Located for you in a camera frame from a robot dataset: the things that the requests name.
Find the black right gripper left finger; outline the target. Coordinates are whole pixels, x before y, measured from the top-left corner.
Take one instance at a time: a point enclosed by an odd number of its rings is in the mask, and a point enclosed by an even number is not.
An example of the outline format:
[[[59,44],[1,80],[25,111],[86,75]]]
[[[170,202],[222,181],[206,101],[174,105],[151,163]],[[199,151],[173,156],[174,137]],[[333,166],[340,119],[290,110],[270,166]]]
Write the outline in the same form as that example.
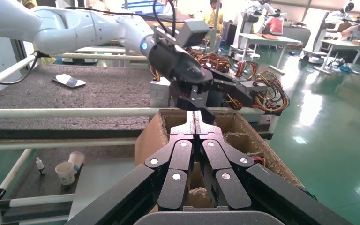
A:
[[[173,127],[169,143],[67,221],[68,225],[167,225],[187,201],[194,114]]]

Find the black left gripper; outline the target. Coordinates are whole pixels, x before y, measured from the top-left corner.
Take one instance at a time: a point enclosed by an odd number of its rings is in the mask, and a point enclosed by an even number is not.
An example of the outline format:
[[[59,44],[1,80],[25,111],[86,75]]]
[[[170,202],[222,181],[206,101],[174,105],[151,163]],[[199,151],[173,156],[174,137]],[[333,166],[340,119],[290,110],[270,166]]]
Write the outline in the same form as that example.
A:
[[[206,106],[222,103],[226,97],[240,106],[252,106],[259,94],[265,94],[265,84],[236,78],[214,70],[204,69],[188,52],[166,40],[160,40],[148,54],[150,65],[171,81],[171,95],[176,108],[200,111],[202,120],[213,125],[214,113]],[[198,87],[208,87],[208,92],[198,92]]]

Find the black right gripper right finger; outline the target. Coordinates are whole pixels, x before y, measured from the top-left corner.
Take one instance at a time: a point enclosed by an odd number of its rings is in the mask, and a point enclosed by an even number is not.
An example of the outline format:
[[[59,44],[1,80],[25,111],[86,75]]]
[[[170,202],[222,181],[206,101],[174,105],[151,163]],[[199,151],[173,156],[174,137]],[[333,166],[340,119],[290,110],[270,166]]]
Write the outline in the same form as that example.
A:
[[[214,207],[259,211],[285,225],[348,225],[350,222],[305,191],[227,144],[219,127],[195,112],[202,177]]]

